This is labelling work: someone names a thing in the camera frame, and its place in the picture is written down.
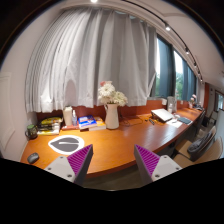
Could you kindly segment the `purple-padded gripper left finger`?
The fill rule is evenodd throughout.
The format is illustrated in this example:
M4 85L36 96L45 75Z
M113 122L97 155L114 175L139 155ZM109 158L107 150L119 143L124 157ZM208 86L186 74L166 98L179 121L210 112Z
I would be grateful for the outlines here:
M92 156L93 145L90 144L68 157L59 156L45 168L45 171L81 186L86 177Z

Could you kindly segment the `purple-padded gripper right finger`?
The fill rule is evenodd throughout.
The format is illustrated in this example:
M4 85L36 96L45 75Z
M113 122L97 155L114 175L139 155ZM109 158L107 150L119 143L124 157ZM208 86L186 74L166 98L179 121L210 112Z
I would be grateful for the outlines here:
M159 156L142 146L134 146L134 156L144 185L181 170L168 155Z

